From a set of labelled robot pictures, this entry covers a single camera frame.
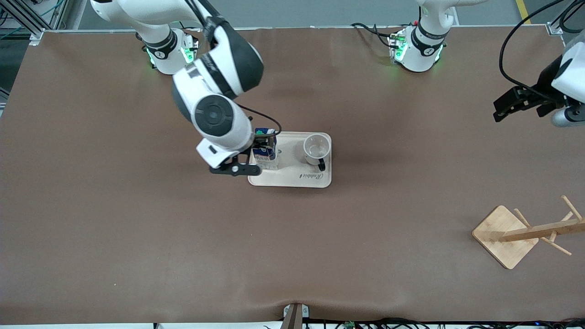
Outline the blue milk carton green cap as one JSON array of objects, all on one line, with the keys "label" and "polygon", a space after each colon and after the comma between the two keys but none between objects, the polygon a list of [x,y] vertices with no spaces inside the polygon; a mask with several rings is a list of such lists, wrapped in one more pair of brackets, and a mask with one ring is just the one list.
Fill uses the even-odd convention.
[{"label": "blue milk carton green cap", "polygon": [[256,144],[269,144],[273,145],[275,152],[253,152],[255,163],[260,166],[263,170],[278,170],[279,167],[279,150],[277,145],[277,138],[255,138],[253,147]]}]

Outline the white smiley mug black handle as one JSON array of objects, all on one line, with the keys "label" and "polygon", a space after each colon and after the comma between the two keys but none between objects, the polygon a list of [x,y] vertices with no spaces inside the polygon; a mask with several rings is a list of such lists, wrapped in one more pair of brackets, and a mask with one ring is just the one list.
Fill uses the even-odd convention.
[{"label": "white smiley mug black handle", "polygon": [[319,171],[325,171],[325,159],[330,155],[331,148],[331,139],[327,135],[323,133],[309,135],[303,142],[305,162],[318,167]]}]

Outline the cream tray with rabbit print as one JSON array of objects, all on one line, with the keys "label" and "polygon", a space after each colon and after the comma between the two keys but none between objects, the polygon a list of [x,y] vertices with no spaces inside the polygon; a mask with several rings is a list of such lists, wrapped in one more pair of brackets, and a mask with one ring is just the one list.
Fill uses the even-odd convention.
[{"label": "cream tray with rabbit print", "polygon": [[322,159],[324,170],[319,169],[319,159],[306,155],[305,140],[321,142],[318,133],[284,132],[277,137],[277,169],[263,169],[258,176],[247,177],[253,186],[302,187],[324,189],[332,181],[331,152]]}]

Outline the brown table cover mat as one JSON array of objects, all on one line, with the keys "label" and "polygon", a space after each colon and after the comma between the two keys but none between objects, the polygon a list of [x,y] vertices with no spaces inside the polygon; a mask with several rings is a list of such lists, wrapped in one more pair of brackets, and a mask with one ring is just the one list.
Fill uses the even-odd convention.
[{"label": "brown table cover mat", "polygon": [[49,33],[0,119],[0,324],[311,316],[585,317],[585,234],[506,270],[472,237],[499,205],[531,223],[585,215],[585,127],[493,120],[506,27],[455,28],[433,70],[389,64],[357,29],[262,29],[239,102],[328,133],[325,189],[209,173],[169,76],[130,33]]}]

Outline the wooden mug rack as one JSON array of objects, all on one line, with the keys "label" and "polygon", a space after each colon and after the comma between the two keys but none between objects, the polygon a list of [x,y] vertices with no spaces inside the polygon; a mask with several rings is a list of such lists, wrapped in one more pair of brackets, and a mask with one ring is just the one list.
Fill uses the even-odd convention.
[{"label": "wooden mug rack", "polygon": [[507,270],[514,269],[539,242],[571,256],[572,252],[556,239],[560,235],[585,233],[585,215],[565,195],[561,198],[569,212],[559,221],[531,225],[518,208],[510,210],[500,205],[475,227],[472,237]]}]

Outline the metal table clamp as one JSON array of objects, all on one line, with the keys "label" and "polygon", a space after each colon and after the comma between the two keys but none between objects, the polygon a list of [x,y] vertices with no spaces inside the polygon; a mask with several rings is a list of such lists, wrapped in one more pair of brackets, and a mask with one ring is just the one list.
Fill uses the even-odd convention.
[{"label": "metal table clamp", "polygon": [[306,322],[309,319],[309,306],[301,303],[291,303],[283,310],[284,319],[280,329],[310,329]]}]

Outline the aluminium frame profile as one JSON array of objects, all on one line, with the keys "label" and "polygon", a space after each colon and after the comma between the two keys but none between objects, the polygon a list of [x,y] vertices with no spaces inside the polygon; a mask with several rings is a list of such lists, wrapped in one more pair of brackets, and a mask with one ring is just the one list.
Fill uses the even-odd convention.
[{"label": "aluminium frame profile", "polygon": [[585,31],[585,0],[566,0],[562,9],[547,22],[552,35],[578,35]]},{"label": "aluminium frame profile", "polygon": [[51,29],[42,16],[23,0],[0,0],[0,6],[29,31],[31,42],[40,41],[44,32]]}]

